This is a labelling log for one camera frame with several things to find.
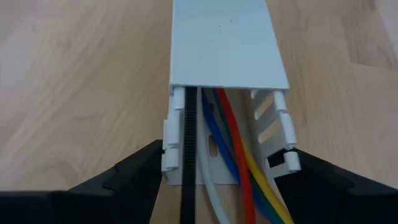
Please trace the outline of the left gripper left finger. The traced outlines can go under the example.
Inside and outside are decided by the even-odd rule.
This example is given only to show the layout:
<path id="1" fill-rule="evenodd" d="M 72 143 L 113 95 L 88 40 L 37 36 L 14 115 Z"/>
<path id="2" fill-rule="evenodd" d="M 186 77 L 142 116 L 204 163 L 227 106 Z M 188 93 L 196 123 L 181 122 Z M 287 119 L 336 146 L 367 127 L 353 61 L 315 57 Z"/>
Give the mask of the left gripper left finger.
<path id="1" fill-rule="evenodd" d="M 149 224 L 162 154 L 158 139 L 69 190 L 0 191 L 0 224 Z"/>

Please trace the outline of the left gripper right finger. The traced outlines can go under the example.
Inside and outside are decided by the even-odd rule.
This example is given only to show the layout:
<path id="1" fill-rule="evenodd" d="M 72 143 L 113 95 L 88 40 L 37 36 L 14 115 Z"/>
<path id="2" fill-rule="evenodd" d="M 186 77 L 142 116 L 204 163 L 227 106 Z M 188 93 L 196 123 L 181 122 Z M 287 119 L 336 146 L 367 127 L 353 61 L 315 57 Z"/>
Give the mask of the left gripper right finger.
<path id="1" fill-rule="evenodd" d="M 398 224 L 398 189 L 294 152 L 301 170 L 275 182 L 295 224 Z"/>

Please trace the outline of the white duct cover strip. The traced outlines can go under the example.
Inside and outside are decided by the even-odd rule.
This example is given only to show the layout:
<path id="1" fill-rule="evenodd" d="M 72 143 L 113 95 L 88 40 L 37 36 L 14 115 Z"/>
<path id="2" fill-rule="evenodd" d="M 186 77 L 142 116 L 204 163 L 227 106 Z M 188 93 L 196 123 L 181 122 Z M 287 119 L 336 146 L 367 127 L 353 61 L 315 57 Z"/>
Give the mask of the white duct cover strip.
<path id="1" fill-rule="evenodd" d="M 175 86 L 288 89 L 266 0 L 174 0 Z"/>

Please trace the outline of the white slotted cable duct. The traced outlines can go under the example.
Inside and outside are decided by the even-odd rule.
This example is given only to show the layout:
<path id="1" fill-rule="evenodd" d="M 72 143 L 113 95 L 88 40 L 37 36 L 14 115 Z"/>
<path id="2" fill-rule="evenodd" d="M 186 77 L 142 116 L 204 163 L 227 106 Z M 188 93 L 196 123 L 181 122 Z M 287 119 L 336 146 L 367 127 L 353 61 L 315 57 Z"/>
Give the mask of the white slotted cable duct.
<path id="1" fill-rule="evenodd" d="M 273 179 L 301 170 L 296 137 L 281 90 L 227 90 L 241 134 L 261 172 Z M 169 98 L 161 169 L 170 185 L 182 184 L 185 89 Z"/>

